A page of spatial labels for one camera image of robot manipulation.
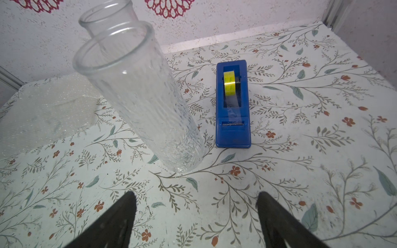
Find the clear glass vase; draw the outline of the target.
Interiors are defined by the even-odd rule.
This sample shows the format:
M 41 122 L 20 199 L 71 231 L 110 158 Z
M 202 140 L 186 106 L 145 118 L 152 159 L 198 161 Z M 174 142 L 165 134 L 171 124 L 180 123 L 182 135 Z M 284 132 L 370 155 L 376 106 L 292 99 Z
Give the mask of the clear glass vase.
M 169 170 L 186 173 L 204 140 L 146 21 L 125 22 L 87 41 L 72 61 Z
M 126 22 L 138 21 L 132 1 L 107 1 L 85 12 L 79 24 L 94 38 L 101 32 Z

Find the blue tape dispenser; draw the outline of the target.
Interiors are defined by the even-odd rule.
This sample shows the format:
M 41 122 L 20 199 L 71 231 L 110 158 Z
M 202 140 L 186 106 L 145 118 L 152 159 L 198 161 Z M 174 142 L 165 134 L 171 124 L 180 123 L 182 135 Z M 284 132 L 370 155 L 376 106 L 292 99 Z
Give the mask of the blue tape dispenser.
M 226 97 L 223 73 L 234 71 L 236 95 Z M 216 68 L 216 146 L 250 148 L 248 70 L 245 60 L 218 63 Z

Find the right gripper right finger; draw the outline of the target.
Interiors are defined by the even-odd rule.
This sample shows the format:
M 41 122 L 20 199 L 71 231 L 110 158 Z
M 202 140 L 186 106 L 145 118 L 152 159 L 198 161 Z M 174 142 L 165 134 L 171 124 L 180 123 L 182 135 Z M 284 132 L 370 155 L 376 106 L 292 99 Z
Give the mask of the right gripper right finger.
M 256 202 L 267 248 L 326 248 L 270 194 L 260 192 Z

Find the yellow green tape roll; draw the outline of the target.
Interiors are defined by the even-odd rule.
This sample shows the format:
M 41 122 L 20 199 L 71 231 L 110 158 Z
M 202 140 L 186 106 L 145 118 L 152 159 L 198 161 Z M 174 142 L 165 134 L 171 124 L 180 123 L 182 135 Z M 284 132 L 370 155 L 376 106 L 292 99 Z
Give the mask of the yellow green tape roll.
M 224 78 L 224 92 L 226 97 L 236 95 L 236 76 L 234 71 L 227 71 L 223 73 Z

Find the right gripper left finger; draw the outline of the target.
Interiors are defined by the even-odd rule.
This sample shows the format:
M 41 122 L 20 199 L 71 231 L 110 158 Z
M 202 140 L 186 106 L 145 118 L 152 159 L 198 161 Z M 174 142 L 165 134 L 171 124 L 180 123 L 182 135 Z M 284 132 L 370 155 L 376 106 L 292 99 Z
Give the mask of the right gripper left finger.
M 133 192 L 125 193 L 101 217 L 66 247 L 127 248 L 137 210 Z

